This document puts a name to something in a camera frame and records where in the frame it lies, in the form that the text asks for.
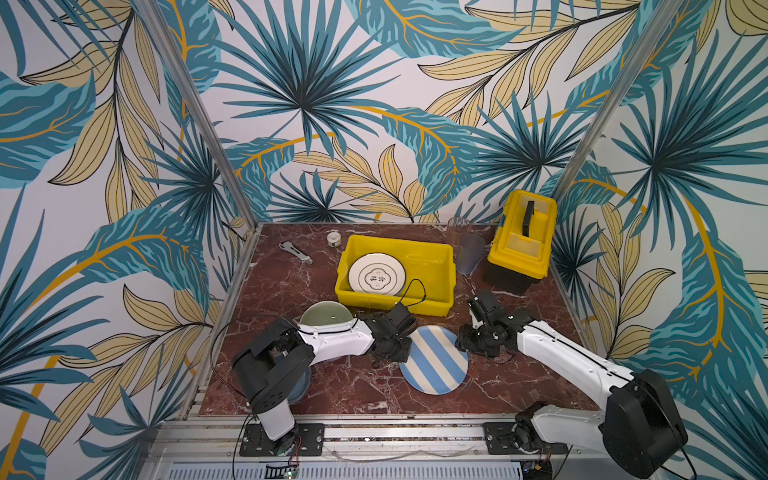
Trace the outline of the blue white striped plate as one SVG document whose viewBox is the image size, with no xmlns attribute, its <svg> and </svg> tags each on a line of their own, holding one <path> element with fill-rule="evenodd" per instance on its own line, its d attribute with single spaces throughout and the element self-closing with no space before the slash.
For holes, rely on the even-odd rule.
<svg viewBox="0 0 768 480">
<path fill-rule="evenodd" d="M 460 351 L 457 335 L 437 325 L 418 327 L 411 335 L 408 359 L 400 370 L 411 387 L 433 396 L 456 390 L 466 379 L 469 356 Z"/>
</svg>

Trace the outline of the white plate green emblem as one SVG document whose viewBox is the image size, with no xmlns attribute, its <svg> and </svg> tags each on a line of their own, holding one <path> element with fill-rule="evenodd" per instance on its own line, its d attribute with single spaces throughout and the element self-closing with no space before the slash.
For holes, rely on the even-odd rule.
<svg viewBox="0 0 768 480">
<path fill-rule="evenodd" d="M 395 296 L 405 287 L 406 270 L 391 255 L 369 253 L 352 263 L 348 280 L 354 292 Z"/>
</svg>

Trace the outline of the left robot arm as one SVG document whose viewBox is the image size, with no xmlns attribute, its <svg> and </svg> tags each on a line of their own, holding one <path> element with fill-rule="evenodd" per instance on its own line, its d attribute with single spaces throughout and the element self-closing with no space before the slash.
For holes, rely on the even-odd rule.
<svg viewBox="0 0 768 480">
<path fill-rule="evenodd" d="M 416 318 L 398 302 L 388 311 L 353 313 L 335 301 L 308 308 L 299 320 L 279 317 L 234 356 L 231 370 L 252 414 L 274 445 L 297 436 L 289 394 L 310 367 L 348 356 L 404 363 Z"/>
</svg>

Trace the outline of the yellow plastic bin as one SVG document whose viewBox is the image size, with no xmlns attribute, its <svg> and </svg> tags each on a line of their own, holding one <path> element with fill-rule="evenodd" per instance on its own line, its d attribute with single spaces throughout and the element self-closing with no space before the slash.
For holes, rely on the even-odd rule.
<svg viewBox="0 0 768 480">
<path fill-rule="evenodd" d="M 401 301 L 416 315 L 445 317 L 456 282 L 447 244 L 352 235 L 339 260 L 335 293 L 346 306 L 388 310 Z"/>
</svg>

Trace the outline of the light green bowl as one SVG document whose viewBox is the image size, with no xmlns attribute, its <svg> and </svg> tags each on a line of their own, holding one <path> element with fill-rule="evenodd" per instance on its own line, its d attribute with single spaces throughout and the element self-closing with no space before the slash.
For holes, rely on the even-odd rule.
<svg viewBox="0 0 768 480">
<path fill-rule="evenodd" d="M 353 314 L 336 301 L 320 301 L 310 306 L 300 317 L 299 324 L 308 327 L 344 327 L 353 320 Z"/>
</svg>

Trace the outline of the yellow black toolbox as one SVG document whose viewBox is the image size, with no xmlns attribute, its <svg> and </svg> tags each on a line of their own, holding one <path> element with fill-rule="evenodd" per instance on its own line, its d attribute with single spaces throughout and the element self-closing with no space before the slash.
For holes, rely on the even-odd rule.
<svg viewBox="0 0 768 480">
<path fill-rule="evenodd" d="M 524 295 L 549 272 L 557 203 L 546 196 L 515 190 L 508 197 L 487 257 L 484 281 Z"/>
</svg>

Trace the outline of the grey translucent cup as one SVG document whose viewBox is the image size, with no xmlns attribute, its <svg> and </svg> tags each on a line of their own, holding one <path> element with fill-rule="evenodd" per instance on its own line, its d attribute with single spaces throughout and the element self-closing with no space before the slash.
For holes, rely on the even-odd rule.
<svg viewBox="0 0 768 480">
<path fill-rule="evenodd" d="M 485 256 L 486 242 L 478 234 L 463 235 L 458 244 L 456 270 L 459 274 L 469 276 Z"/>
</svg>

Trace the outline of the dark blue bowl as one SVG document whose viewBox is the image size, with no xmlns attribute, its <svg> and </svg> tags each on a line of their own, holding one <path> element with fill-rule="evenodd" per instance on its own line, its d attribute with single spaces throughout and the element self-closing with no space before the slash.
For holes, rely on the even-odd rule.
<svg viewBox="0 0 768 480">
<path fill-rule="evenodd" d="M 310 383 L 311 369 L 307 368 L 289 392 L 287 397 L 288 403 L 290 405 L 299 403 L 307 395 Z"/>
</svg>

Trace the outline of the clear pink cup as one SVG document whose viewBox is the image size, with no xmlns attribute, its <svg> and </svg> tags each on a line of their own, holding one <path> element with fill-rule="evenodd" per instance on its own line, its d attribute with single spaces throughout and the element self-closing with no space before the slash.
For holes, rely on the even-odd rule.
<svg viewBox="0 0 768 480">
<path fill-rule="evenodd" d="M 471 222 L 461 216 L 450 218 L 446 224 L 446 242 L 456 246 L 461 242 L 461 238 L 471 232 Z"/>
</svg>

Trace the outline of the silver metal bottle opener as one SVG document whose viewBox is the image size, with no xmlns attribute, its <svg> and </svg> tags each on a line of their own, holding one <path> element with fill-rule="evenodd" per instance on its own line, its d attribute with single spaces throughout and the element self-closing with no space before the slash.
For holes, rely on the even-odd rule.
<svg viewBox="0 0 768 480">
<path fill-rule="evenodd" d="M 281 242 L 279 244 L 279 247 L 281 250 L 286 251 L 291 255 L 295 256 L 303 264 L 307 264 L 307 265 L 313 264 L 312 258 L 308 254 L 304 253 L 302 250 L 297 248 L 292 242 L 290 241 Z"/>
</svg>

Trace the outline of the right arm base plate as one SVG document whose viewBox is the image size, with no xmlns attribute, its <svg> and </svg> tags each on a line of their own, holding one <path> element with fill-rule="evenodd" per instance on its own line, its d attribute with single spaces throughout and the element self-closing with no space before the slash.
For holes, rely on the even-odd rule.
<svg viewBox="0 0 768 480">
<path fill-rule="evenodd" d="M 482 425 L 490 455 L 565 454 L 568 446 L 544 442 L 532 426 L 518 422 L 488 422 Z"/>
</svg>

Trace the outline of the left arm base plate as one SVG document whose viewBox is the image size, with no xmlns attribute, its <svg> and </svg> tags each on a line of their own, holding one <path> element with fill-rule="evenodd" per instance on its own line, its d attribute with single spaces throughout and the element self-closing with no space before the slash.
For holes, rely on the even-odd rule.
<svg viewBox="0 0 768 480">
<path fill-rule="evenodd" d="M 325 425 L 298 423 L 277 440 L 271 440 L 261 424 L 245 427 L 239 455 L 243 457 L 318 457 L 322 454 Z"/>
</svg>

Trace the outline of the aluminium frame rail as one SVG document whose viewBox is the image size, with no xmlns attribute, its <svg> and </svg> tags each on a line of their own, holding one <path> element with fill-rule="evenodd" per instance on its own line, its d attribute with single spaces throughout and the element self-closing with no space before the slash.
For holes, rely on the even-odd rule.
<svg viewBox="0 0 768 480">
<path fill-rule="evenodd" d="M 520 479 L 548 461 L 554 479 L 624 479 L 605 454 L 583 447 L 551 453 L 492 455 L 487 423 L 511 414 L 300 415 L 324 426 L 322 451 L 301 452 L 299 479 Z M 193 416 L 162 426 L 139 474 L 142 479 L 265 479 L 285 458 L 244 457 L 250 445 L 241 416 Z"/>
</svg>

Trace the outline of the right aluminium corner post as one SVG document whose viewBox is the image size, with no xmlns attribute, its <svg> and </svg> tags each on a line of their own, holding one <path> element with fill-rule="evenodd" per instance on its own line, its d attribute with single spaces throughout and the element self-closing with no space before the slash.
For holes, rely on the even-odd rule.
<svg viewBox="0 0 768 480">
<path fill-rule="evenodd" d="M 654 12 L 647 29 L 638 37 L 637 46 L 629 53 L 626 66 L 619 72 L 607 98 L 597 110 L 569 164 L 562 170 L 561 177 L 552 192 L 552 198 L 555 201 L 561 202 L 566 196 L 570 185 L 584 165 L 588 154 L 592 151 L 611 115 L 620 106 L 634 81 L 644 69 L 645 63 L 653 54 L 667 25 L 672 21 L 673 16 L 683 3 L 683 0 L 662 1 Z"/>
</svg>

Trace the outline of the aluminium corner post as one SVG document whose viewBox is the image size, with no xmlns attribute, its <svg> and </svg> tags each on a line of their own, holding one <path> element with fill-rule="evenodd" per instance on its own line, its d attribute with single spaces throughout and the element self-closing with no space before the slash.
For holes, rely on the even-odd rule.
<svg viewBox="0 0 768 480">
<path fill-rule="evenodd" d="M 662 1 L 654 12 L 647 29 L 638 37 L 637 46 L 629 53 L 626 66 L 619 72 L 607 98 L 597 110 L 569 164 L 562 170 L 561 177 L 552 192 L 552 198 L 555 201 L 561 202 L 566 196 L 570 185 L 584 165 L 588 154 L 592 151 L 611 115 L 620 106 L 634 81 L 644 69 L 645 63 L 653 54 L 667 25 L 672 21 L 673 16 L 683 3 L 683 0 Z"/>
<path fill-rule="evenodd" d="M 134 2 L 138 13 L 146 24 L 150 38 L 158 49 L 161 58 L 166 62 L 182 99 L 186 102 L 190 115 L 198 127 L 199 133 L 207 143 L 213 160 L 218 167 L 224 184 L 233 195 L 234 203 L 242 214 L 250 231 L 256 231 L 258 221 L 252 213 L 250 202 L 246 199 L 235 176 L 234 169 L 227 157 L 226 151 L 208 116 L 202 99 L 193 83 L 190 72 L 182 58 L 181 51 L 176 47 L 171 30 L 157 6 L 156 1 L 138 0 Z"/>
</svg>

